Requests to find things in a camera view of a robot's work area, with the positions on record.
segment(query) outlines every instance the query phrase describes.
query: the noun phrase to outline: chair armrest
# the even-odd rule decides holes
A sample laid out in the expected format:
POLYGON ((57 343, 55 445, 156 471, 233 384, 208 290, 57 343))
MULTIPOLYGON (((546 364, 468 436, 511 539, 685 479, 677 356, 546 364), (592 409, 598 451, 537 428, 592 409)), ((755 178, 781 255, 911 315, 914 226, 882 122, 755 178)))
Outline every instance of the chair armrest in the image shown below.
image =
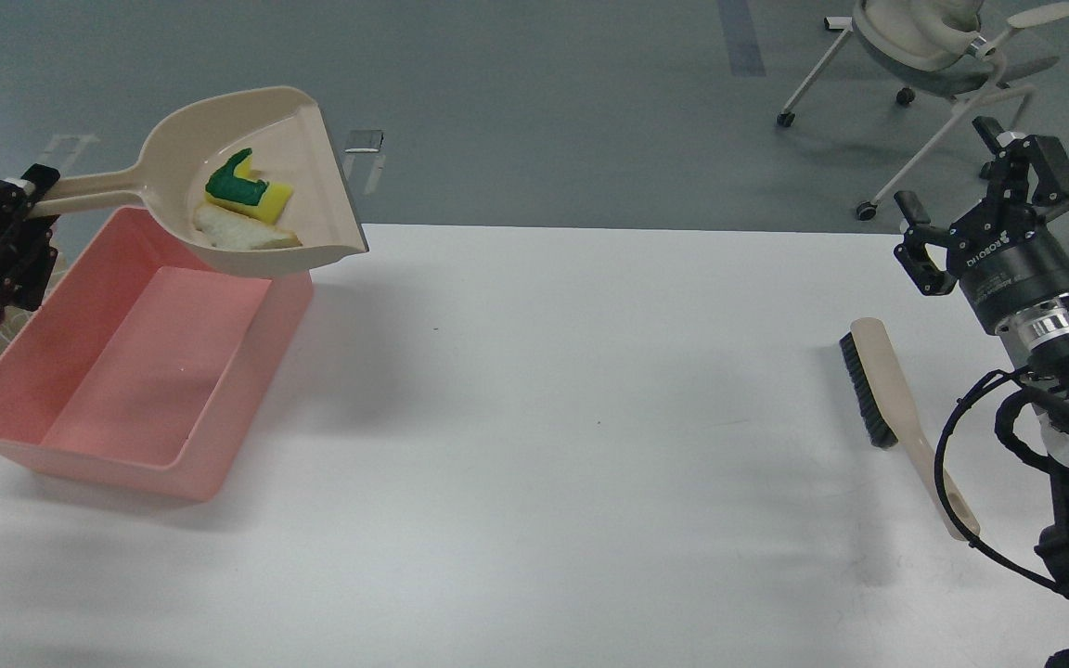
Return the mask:
POLYGON ((1025 30, 1027 27, 1048 25, 1065 17, 1069 17, 1069 3, 1051 3, 1013 14, 1007 22, 1012 29, 1025 30))
POLYGON ((1048 22, 1053 22, 1058 20, 1058 18, 1065 17, 1069 17, 1069 3, 1043 4, 1040 7, 1013 14, 1012 17, 1006 20, 1009 27, 1006 27, 1004 32, 996 35, 996 38, 985 45, 982 59, 988 60, 998 47, 1004 46, 1006 42, 1009 42, 1010 37, 1022 32, 1022 30, 1031 29, 1035 26, 1048 25, 1048 22))

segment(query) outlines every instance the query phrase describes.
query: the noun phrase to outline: scrub brush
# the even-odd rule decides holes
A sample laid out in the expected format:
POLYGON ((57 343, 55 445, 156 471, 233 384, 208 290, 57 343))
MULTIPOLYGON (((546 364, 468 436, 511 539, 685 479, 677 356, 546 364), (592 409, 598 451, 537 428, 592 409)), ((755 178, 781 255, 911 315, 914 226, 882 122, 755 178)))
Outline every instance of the scrub brush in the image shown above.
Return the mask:
MULTIPOLYGON (((902 364, 898 362, 885 325, 874 317, 854 321, 852 329, 840 339, 840 351, 856 388, 856 401, 861 403, 861 416, 869 438, 881 448, 902 444, 947 531, 955 540, 964 540, 939 502, 939 492, 934 490, 934 452, 921 431, 918 408, 913 403, 910 385, 904 379, 902 364)), ((973 533, 979 533, 980 525, 972 515, 972 509, 967 508, 963 495, 946 472, 943 473, 943 487, 955 515, 973 533)))

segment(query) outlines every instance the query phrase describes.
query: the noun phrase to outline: green sponge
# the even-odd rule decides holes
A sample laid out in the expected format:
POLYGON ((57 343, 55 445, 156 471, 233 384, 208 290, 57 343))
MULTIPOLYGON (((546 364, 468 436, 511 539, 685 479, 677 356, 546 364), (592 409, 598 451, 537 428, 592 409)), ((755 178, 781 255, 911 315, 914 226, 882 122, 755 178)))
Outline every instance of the green sponge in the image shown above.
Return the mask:
POLYGON ((292 198, 293 189, 285 183, 252 180, 250 157, 253 155, 253 149, 242 149, 230 156, 226 165, 208 177, 204 199, 216 206, 275 224, 288 199, 292 198))

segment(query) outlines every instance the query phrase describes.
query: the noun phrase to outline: black bristles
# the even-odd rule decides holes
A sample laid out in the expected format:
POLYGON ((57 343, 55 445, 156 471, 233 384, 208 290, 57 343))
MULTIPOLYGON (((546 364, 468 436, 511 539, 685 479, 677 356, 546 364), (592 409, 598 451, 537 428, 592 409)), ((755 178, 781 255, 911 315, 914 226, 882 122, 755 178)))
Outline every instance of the black bristles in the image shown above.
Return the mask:
POLYGON ((856 352, 856 342, 850 331, 840 339, 840 352, 843 354, 845 367, 848 367, 848 375, 852 377, 852 386, 856 389, 856 403, 861 405, 861 418, 865 419, 868 439, 879 448, 894 446, 898 442, 898 437, 894 429, 885 423, 885 418, 882 418, 882 410, 877 405, 872 388, 869 388, 869 377, 865 375, 861 354, 856 352))

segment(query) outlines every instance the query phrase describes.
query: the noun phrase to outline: office chair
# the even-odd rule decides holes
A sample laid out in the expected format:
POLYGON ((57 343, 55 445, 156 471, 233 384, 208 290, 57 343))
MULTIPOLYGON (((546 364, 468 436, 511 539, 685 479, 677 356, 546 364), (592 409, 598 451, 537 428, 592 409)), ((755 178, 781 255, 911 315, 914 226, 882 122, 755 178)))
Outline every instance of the office chair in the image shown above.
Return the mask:
POLYGON ((980 107, 1021 97, 1021 106, 1009 126, 1016 128, 1036 89, 1031 84, 1012 88, 1010 83, 1058 62, 1058 56, 1036 38, 1020 38, 1012 49, 1006 43, 1023 30, 1069 17, 1069 3, 1045 4, 1014 14, 1007 18, 1004 32, 995 38, 980 34, 981 4, 983 0, 855 0, 852 17, 824 18, 827 30, 842 32, 786 102, 777 114, 777 126, 790 127, 794 123, 794 105, 856 33, 861 34, 865 51, 903 82, 904 88, 897 95, 898 105, 909 106, 915 98, 915 89, 951 103, 950 120, 879 193, 858 204, 857 220, 872 220, 878 204, 894 193, 904 174, 947 131, 980 107))

